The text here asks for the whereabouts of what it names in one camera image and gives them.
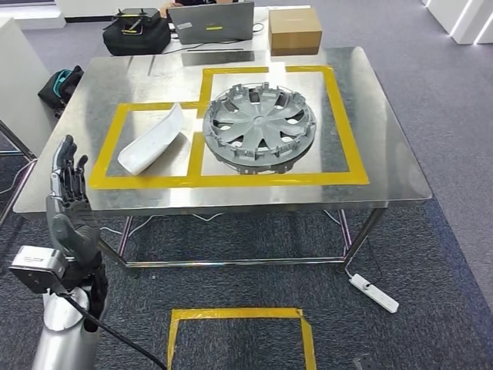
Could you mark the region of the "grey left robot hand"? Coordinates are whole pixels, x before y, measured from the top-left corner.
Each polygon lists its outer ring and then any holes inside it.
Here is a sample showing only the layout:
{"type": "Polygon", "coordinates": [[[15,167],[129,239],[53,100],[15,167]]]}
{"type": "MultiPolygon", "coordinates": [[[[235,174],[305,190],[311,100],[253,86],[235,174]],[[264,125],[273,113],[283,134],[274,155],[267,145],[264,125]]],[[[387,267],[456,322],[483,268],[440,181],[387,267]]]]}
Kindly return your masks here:
{"type": "Polygon", "coordinates": [[[86,193],[87,156],[76,161],[77,149],[73,137],[67,134],[53,155],[47,218],[56,248],[88,266],[101,259],[100,229],[86,193]]]}

